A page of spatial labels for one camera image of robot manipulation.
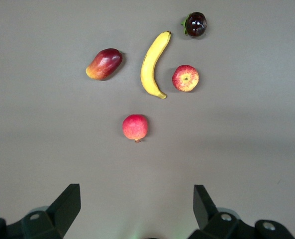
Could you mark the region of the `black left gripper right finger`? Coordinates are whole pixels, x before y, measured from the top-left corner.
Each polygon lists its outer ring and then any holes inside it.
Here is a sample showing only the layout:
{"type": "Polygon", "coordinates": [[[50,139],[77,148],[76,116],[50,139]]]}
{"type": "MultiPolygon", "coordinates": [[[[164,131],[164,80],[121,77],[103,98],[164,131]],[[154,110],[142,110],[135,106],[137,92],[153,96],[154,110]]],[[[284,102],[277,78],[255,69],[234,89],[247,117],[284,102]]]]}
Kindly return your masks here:
{"type": "Polygon", "coordinates": [[[220,212],[203,185],[194,185],[193,211],[198,229],[189,239],[257,239],[253,227],[232,213],[220,212]]]}

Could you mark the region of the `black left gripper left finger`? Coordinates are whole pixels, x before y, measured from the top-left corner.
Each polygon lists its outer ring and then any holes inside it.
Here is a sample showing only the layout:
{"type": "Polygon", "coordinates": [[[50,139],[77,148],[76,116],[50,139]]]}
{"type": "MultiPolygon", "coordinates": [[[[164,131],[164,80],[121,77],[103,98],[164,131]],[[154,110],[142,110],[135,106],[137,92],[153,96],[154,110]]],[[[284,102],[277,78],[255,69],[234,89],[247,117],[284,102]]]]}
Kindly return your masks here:
{"type": "Polygon", "coordinates": [[[80,209],[80,185],[70,184],[45,211],[21,220],[24,239],[64,239],[80,209]]]}

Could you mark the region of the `red yellow apple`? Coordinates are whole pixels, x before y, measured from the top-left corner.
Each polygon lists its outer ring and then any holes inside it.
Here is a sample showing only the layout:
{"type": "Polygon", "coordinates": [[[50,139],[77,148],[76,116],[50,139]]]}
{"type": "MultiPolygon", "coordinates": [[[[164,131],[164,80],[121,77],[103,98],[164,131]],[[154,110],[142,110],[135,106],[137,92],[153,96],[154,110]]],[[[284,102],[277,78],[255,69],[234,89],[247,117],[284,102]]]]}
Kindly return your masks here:
{"type": "Polygon", "coordinates": [[[178,91],[191,92],[199,83],[199,73],[191,65],[181,65],[175,70],[172,83],[178,91]]]}

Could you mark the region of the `red pomegranate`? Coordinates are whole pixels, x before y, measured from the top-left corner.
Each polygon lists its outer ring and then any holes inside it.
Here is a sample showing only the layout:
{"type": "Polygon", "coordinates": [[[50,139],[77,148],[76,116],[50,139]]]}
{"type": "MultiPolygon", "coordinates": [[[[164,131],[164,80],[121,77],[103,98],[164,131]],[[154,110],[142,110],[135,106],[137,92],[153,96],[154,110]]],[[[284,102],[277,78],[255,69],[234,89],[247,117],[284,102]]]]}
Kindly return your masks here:
{"type": "Polygon", "coordinates": [[[148,121],[143,115],[129,115],[122,123],[122,131],[126,138],[140,143],[148,133],[148,121]]]}

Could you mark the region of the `red yellow mango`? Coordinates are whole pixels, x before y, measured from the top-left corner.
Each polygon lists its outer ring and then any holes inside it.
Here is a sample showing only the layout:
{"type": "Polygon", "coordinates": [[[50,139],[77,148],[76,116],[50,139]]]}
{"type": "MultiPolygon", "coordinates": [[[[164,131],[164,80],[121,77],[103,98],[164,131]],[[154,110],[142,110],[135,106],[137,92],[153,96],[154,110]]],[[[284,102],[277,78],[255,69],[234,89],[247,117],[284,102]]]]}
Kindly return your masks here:
{"type": "Polygon", "coordinates": [[[122,53],[115,48],[100,51],[86,68],[90,79],[104,80],[109,77],[122,63],[122,53]]]}

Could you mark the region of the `dark purple plum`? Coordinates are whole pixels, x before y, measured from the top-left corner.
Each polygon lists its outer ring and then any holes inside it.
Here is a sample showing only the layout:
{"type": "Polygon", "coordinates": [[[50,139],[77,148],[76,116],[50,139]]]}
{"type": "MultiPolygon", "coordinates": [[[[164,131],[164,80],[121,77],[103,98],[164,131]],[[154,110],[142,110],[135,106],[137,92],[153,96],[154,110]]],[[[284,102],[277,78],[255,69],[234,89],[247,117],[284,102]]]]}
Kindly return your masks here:
{"type": "Polygon", "coordinates": [[[184,34],[191,37],[202,36],[207,28],[207,20],[201,12],[190,13],[181,23],[184,34]]]}

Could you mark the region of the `yellow banana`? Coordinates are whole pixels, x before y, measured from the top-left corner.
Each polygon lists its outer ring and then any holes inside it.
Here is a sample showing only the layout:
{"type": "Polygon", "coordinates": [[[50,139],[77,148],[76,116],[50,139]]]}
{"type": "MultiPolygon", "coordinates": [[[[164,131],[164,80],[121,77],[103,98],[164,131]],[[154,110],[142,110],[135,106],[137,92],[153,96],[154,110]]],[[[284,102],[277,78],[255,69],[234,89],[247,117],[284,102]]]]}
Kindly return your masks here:
{"type": "Polygon", "coordinates": [[[147,50],[141,66],[140,79],[144,90],[148,94],[160,99],[165,99],[167,95],[159,89],[154,77],[154,70],[170,39],[170,31],[160,33],[147,50]]]}

